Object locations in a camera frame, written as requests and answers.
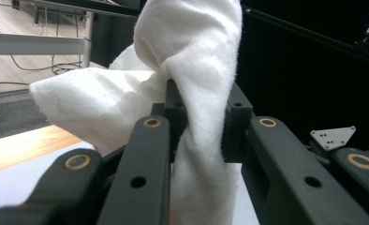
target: screw hole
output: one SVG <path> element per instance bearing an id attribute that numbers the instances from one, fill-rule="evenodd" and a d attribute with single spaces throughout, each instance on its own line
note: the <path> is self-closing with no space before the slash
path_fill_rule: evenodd
<path id="1" fill-rule="evenodd" d="M 131 180 L 130 185 L 133 188 L 142 188 L 143 186 L 146 185 L 146 179 L 142 176 L 135 177 Z"/>
<path id="2" fill-rule="evenodd" d="M 65 167 L 71 171 L 77 171 L 86 167 L 90 162 L 90 156 L 86 154 L 78 154 L 68 158 L 65 162 Z"/>
<path id="3" fill-rule="evenodd" d="M 148 128 L 156 128 L 161 125 L 161 121 L 159 119 L 148 119 L 143 124 Z"/>
<path id="4" fill-rule="evenodd" d="M 260 119 L 259 122 L 264 127 L 267 127 L 267 128 L 275 128 L 277 126 L 277 124 L 275 123 L 275 121 L 272 120 L 272 119 L 263 118 L 263 119 Z"/>
<path id="5" fill-rule="evenodd" d="M 347 156 L 347 160 L 358 168 L 369 170 L 369 157 L 352 153 Z"/>
<path id="6" fill-rule="evenodd" d="M 321 182 L 313 176 L 307 176 L 306 178 L 304 178 L 304 181 L 306 182 L 307 185 L 309 185 L 313 188 L 321 188 L 322 187 Z"/>

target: white towel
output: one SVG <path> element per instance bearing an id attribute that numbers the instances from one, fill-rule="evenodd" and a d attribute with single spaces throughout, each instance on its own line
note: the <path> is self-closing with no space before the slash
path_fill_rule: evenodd
<path id="1" fill-rule="evenodd" d="M 52 123 L 106 154 L 163 102 L 166 80 L 176 81 L 189 125 L 173 165 L 170 224 L 232 222 L 237 174 L 220 141 L 241 37 L 239 1 L 149 0 L 134 45 L 109 70 L 78 69 L 30 86 Z"/>

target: wooden table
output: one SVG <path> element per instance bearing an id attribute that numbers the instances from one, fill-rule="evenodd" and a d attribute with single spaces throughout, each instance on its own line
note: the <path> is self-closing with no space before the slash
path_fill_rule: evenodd
<path id="1" fill-rule="evenodd" d="M 73 134 L 48 126 L 0 139 L 0 170 L 81 142 Z"/>

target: dark background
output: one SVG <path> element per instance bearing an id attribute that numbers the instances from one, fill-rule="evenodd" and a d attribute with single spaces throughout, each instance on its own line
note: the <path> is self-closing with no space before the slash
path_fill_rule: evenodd
<path id="1" fill-rule="evenodd" d="M 350 46 L 369 24 L 369 1 L 243 3 Z M 368 61 L 244 15 L 236 82 L 257 115 L 280 119 L 305 144 L 311 130 L 355 126 L 347 146 L 369 148 Z"/>

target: small metal plate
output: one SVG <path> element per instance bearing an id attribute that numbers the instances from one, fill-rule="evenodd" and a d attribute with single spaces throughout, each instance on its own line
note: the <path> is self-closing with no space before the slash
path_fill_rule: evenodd
<path id="1" fill-rule="evenodd" d="M 345 146 L 355 131 L 356 128 L 352 126 L 334 129 L 312 130 L 310 134 L 323 149 L 326 151 L 331 151 L 335 148 Z"/>

